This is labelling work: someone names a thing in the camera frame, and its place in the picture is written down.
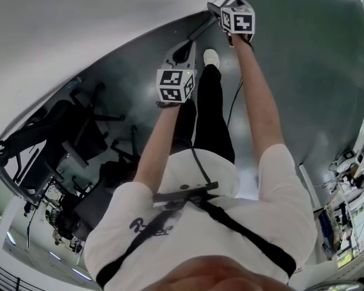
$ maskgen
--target railing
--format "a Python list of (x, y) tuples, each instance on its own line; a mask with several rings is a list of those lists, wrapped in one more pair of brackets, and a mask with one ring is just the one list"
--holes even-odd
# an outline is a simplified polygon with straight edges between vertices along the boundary
[(0, 267), (0, 291), (43, 291)]

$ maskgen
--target gray floor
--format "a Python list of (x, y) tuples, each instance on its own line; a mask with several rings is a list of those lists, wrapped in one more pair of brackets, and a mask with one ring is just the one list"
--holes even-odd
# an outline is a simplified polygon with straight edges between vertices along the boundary
[[(274, 94), (286, 144), (297, 165), (303, 163), (314, 184), (327, 181), (328, 166), (337, 153), (353, 146), (364, 113), (364, 13), (359, 0), (247, 0), (257, 17), (253, 45), (261, 69)], [(102, 81), (97, 112), (125, 114), (124, 123), (102, 124), (113, 138), (129, 139), (129, 127), (138, 127), (143, 149), (160, 111), (155, 90), (156, 70), (164, 55), (198, 27), (207, 13), (174, 22), (119, 48), (80, 76), (81, 90), (91, 92)], [(220, 55), (223, 74), (224, 117), (228, 118), (240, 71), (234, 49), (218, 25), (197, 41), (198, 77), (203, 51)], [(49, 102), (63, 98), (62, 90)], [(229, 127), (242, 181), (242, 195), (256, 186), (256, 163), (244, 98), (239, 94)], [(95, 182), (100, 161), (116, 159), (111, 152), (97, 157), (82, 177)], [(71, 172), (79, 171), (71, 165)], [(323, 202), (327, 189), (317, 189)]]

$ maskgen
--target white sneaker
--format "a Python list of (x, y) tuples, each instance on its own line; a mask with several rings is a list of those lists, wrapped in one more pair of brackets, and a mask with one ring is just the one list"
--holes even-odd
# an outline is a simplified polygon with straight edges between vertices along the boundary
[(212, 50), (211, 48), (207, 49), (204, 52), (204, 63), (205, 66), (215, 65), (218, 69), (220, 66), (220, 59), (218, 58), (217, 52), (215, 50)]

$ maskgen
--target white t-shirt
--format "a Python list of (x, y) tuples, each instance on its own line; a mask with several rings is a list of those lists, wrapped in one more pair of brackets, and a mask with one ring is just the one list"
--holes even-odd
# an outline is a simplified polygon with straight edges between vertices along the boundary
[[(281, 247), (298, 266), (305, 263), (313, 250), (317, 231), (309, 195), (296, 175), (286, 146), (274, 145), (261, 157), (259, 201), (231, 198), (238, 192), (239, 182), (234, 165), (212, 152), (196, 151), (210, 179), (220, 184), (216, 194), (227, 195), (210, 203)], [(175, 192), (182, 184), (204, 183), (191, 150), (186, 150), (169, 157), (160, 192)], [(161, 210), (153, 207), (152, 192), (144, 184), (129, 182), (118, 187), (104, 218), (87, 239), (85, 262), (89, 273), (96, 278), (105, 265), (124, 254), (138, 232)], [(252, 272), (288, 282), (287, 274), (253, 243), (188, 202), (166, 221), (163, 230), (124, 260), (104, 290), (142, 290), (184, 261), (208, 255), (228, 256)]]

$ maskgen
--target black pants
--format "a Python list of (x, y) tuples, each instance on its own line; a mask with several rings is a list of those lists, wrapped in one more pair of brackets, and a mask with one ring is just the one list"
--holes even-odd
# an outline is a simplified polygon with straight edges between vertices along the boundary
[[(198, 119), (194, 147), (216, 153), (234, 164), (235, 152), (223, 117), (221, 73), (214, 65), (207, 65), (202, 73), (198, 85), (197, 103)], [(192, 143), (196, 115), (197, 110), (193, 100), (189, 99), (181, 106), (171, 154), (189, 148), (186, 141)]]

